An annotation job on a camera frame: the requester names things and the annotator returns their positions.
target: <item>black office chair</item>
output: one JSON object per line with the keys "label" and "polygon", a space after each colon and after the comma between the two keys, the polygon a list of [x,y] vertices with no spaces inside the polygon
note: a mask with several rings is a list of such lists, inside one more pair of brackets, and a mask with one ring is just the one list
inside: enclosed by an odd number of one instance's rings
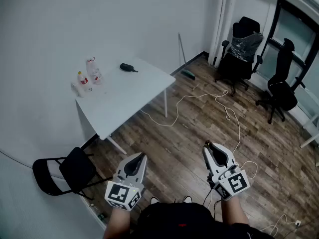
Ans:
{"label": "black office chair", "polygon": [[[251,78],[255,52],[262,40],[263,35],[260,33],[259,23],[250,18],[242,17],[239,23],[233,24],[233,39],[225,57],[224,54],[229,41],[222,42],[223,53],[218,67],[221,77],[216,78],[214,82],[223,79],[230,80],[233,86],[232,97],[236,93],[235,85],[237,82],[242,83],[245,90],[248,90],[249,86],[243,79],[249,80]],[[262,63],[263,59],[258,55],[254,70]]]}
{"label": "black office chair", "polygon": [[[81,150],[79,147],[76,147],[67,157],[38,159],[32,166],[36,182],[43,192],[51,196],[60,196],[73,192],[87,199],[93,200],[84,194],[83,189],[111,180],[113,177],[102,179],[102,177],[96,171],[95,166],[88,158],[88,156],[92,155],[93,154],[86,155],[83,150]],[[48,169],[48,160],[55,160],[60,165],[59,169],[62,173],[62,176],[71,190],[62,191],[54,183]],[[100,178],[100,181],[88,185],[95,175]]]}
{"label": "black office chair", "polygon": [[[260,103],[272,106],[270,119],[268,120],[269,124],[271,124],[272,122],[273,115],[276,109],[283,117],[282,121],[285,121],[285,116],[280,107],[285,111],[289,111],[298,103],[294,91],[286,82],[289,74],[290,64],[293,60],[293,51],[295,50],[295,46],[289,39],[285,38],[284,41],[285,43],[283,49],[278,52],[276,73],[268,81],[268,89],[273,94],[273,96],[271,97],[268,94],[268,99],[256,101],[257,106]],[[305,88],[305,85],[299,80],[298,77],[296,77],[296,80],[298,84]]]}

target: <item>power cord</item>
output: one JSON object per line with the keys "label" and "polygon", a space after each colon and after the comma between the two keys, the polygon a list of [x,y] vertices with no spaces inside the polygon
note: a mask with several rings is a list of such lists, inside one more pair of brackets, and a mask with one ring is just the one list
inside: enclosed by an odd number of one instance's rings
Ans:
{"label": "power cord", "polygon": [[210,201],[209,201],[209,204],[208,204],[208,207],[207,207],[208,209],[210,207],[210,204],[211,204],[211,201],[212,201],[212,198],[213,198],[212,195],[213,195],[213,191],[210,192]]}
{"label": "power cord", "polygon": [[319,218],[319,216],[313,218],[313,219],[312,219],[311,221],[309,221],[308,223],[306,223],[306,224],[304,224],[304,225],[302,225],[302,226],[299,226],[299,227],[295,228],[294,230],[291,230],[288,234],[286,234],[286,235],[283,237],[283,239],[285,239],[285,238],[286,238],[288,235],[290,235],[292,232],[296,231],[297,229],[300,229],[300,228],[302,228],[302,227],[305,227],[305,226],[309,225],[311,222],[313,222],[314,220],[316,220],[316,219],[318,219],[318,218]]}
{"label": "power cord", "polygon": [[[265,229],[267,229],[267,228],[273,227],[273,229],[271,230],[271,232],[269,233],[269,235],[271,235],[272,232],[274,231],[274,229],[276,229],[276,233],[273,235],[273,237],[275,237],[276,234],[277,234],[277,232],[278,232],[277,224],[278,224],[278,222],[280,221],[280,219],[281,219],[283,216],[285,216],[285,218],[286,218],[286,223],[287,223],[287,224],[296,224],[296,222],[288,222],[288,221],[287,221],[287,216],[286,216],[286,214],[282,214],[282,215],[280,216],[280,218],[277,220],[277,222],[276,222],[275,225],[270,225],[270,226],[268,226],[268,227],[266,227],[266,228],[264,228],[264,229],[261,229],[260,231],[263,231],[263,230],[265,230]],[[311,220],[311,221],[308,222],[307,224],[304,224],[304,225],[302,225],[302,226],[300,226],[300,227],[295,228],[294,230],[290,231],[287,235],[289,235],[290,233],[292,233],[292,232],[295,231],[296,229],[299,229],[299,228],[301,228],[301,227],[303,227],[303,226],[308,225],[308,224],[311,223],[313,220]]]}
{"label": "power cord", "polygon": [[220,202],[221,200],[218,200],[218,201],[216,201],[215,202],[215,204],[214,204],[214,220],[216,219],[215,217],[216,217],[216,206],[217,206],[217,204]]}
{"label": "power cord", "polygon": [[246,162],[240,167],[240,169],[242,169],[242,167],[243,167],[246,163],[254,163],[254,164],[256,165],[256,172],[255,172],[254,176],[251,177],[251,178],[248,177],[248,179],[254,179],[255,176],[256,176],[256,174],[257,174],[257,171],[258,171],[258,165],[257,165],[255,162],[253,162],[253,161],[246,161]]}
{"label": "power cord", "polygon": [[140,214],[141,214],[142,213],[141,207],[138,204],[136,204],[136,206],[140,209]]}
{"label": "power cord", "polygon": [[238,145],[240,144],[240,124],[239,124],[239,120],[238,120],[238,118],[237,118],[237,116],[236,116],[236,114],[235,114],[235,112],[234,112],[233,109],[228,108],[228,107],[224,106],[222,103],[220,103],[219,101],[217,101],[217,98],[224,97],[224,96],[227,95],[227,94],[228,94],[228,91],[227,91],[227,90],[224,90],[224,91],[223,91],[223,94],[220,95],[220,96],[216,96],[216,95],[213,95],[213,94],[210,94],[210,93],[206,93],[206,94],[201,95],[201,96],[183,96],[183,97],[176,103],[177,117],[176,117],[176,119],[174,120],[174,122],[173,122],[171,125],[164,125],[164,124],[157,123],[154,119],[152,119],[151,115],[149,115],[148,113],[144,112],[143,110],[140,110],[140,111],[141,111],[142,113],[148,115],[148,116],[150,117],[150,119],[151,119],[154,123],[156,123],[157,125],[170,127],[170,126],[173,126],[173,125],[175,124],[175,122],[177,121],[177,119],[178,119],[178,116],[179,116],[179,114],[178,114],[178,104],[179,104],[180,101],[183,100],[183,98],[185,98],[185,97],[189,97],[189,98],[201,98],[201,97],[204,97],[204,96],[212,96],[212,97],[215,97],[215,101],[216,101],[218,104],[220,104],[221,106],[223,106],[223,107],[225,108],[225,111],[226,111],[226,119],[227,119],[227,120],[230,120],[230,115],[229,115],[229,113],[228,113],[228,110],[231,110],[231,111],[234,113],[235,118],[237,119],[237,123],[238,123],[238,144],[236,145],[236,147],[235,147],[235,149],[234,149],[234,151],[233,151],[233,153],[234,153],[235,150],[237,149]]}
{"label": "power cord", "polygon": [[[28,165],[26,165],[26,164],[23,164],[23,163],[21,163],[20,161],[15,160],[14,158],[12,158],[12,157],[8,156],[7,154],[3,153],[2,151],[0,151],[0,153],[2,153],[4,156],[7,156],[7,157],[10,158],[10,159],[12,159],[12,160],[15,161],[15,162],[18,162],[19,164],[24,165],[25,167],[28,167],[28,168],[32,169],[32,167],[30,167],[30,166],[28,166]],[[54,176],[54,175],[52,175],[52,174],[50,174],[50,175],[51,175],[52,177],[61,179],[60,177]]]}
{"label": "power cord", "polygon": [[211,192],[212,190],[213,190],[213,189],[210,189],[210,191],[208,192],[207,196],[205,197],[205,200],[204,200],[204,202],[203,202],[203,204],[202,204],[202,205],[204,205],[204,204],[205,204],[206,199],[207,199],[208,195],[210,194],[210,192]]}

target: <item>white table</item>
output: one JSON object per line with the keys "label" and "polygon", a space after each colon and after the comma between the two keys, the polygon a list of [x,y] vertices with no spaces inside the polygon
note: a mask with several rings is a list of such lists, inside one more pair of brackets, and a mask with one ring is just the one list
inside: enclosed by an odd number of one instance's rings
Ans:
{"label": "white table", "polygon": [[136,57],[124,63],[133,65],[138,73],[115,68],[103,76],[101,85],[93,85],[92,92],[76,101],[96,134],[126,154],[111,133],[161,92],[167,117],[166,88],[175,78]]}
{"label": "white table", "polygon": [[[314,120],[316,118],[319,117],[319,113],[317,113],[316,115],[314,115],[306,124],[304,124],[303,126],[303,129],[305,129],[307,126],[309,126],[311,123],[314,122]],[[317,126],[316,126],[317,129],[319,129],[319,120],[317,121]],[[311,143],[313,140],[316,140],[317,138],[319,137],[319,132],[312,136],[311,138],[309,138],[307,141],[305,141],[304,143],[300,144],[300,148],[303,148],[305,147],[306,145],[308,145],[309,143]]]}

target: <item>forearm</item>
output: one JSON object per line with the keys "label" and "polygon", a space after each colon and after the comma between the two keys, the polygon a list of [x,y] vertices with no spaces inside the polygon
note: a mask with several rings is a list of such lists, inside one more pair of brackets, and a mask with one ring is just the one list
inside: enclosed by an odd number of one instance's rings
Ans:
{"label": "forearm", "polygon": [[113,208],[103,239],[121,238],[130,232],[130,212]]}
{"label": "forearm", "polygon": [[223,222],[229,225],[234,223],[249,224],[249,220],[241,208],[238,197],[233,197],[228,201],[221,201],[221,211]]}

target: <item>wooden floor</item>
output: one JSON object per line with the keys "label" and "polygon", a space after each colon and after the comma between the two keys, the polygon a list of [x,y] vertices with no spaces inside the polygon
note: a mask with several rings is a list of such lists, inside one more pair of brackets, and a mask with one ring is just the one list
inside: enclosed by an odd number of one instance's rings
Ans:
{"label": "wooden floor", "polygon": [[[163,116],[162,95],[143,108],[159,123],[173,122],[175,105],[184,95],[221,95],[224,90],[231,92],[230,86],[224,82],[214,83],[217,73],[203,56],[189,68],[196,75],[196,80],[176,74],[175,84],[167,91],[167,119]],[[300,220],[306,224],[319,215],[319,170],[314,166],[316,150],[309,145],[300,149],[299,145],[305,141],[302,135],[306,133],[289,115],[286,115],[285,122],[281,122],[275,114],[272,125],[269,125],[269,111],[255,106],[259,98],[260,90],[256,87],[250,86],[245,91],[243,86],[238,86],[233,98],[229,93],[219,99],[235,111],[240,121],[241,143],[234,152],[236,161],[243,164],[251,160],[258,164],[256,177],[250,179],[251,188],[240,194],[242,207],[251,226],[258,229],[274,225],[282,214],[287,215],[288,222]],[[230,121],[226,120],[224,108],[213,97],[184,98],[179,103],[179,118],[173,127],[158,126],[147,115],[137,112],[117,129],[112,138],[128,155],[144,152],[148,156],[144,180],[146,191],[139,206],[144,209],[151,196],[173,203],[190,195],[193,201],[202,204],[210,190],[206,182],[208,171],[201,154],[202,147],[209,139],[234,149],[238,142],[238,124],[232,114],[231,117]],[[94,153],[91,159],[105,177],[111,176],[126,157],[108,141],[96,140],[85,151]],[[249,177],[256,170],[252,163],[247,163],[244,168]],[[93,203],[109,215],[111,208],[104,200],[105,189],[106,184],[99,184],[85,193],[94,196]],[[218,199],[218,194],[213,192],[211,212],[213,203]],[[221,221],[220,205],[216,211],[216,219]],[[137,207],[132,211],[133,223],[136,223],[139,212]],[[316,219],[287,238],[313,239],[318,233],[318,224],[319,219]],[[282,218],[278,228],[276,238],[282,238],[295,225],[287,225],[285,218]]]}

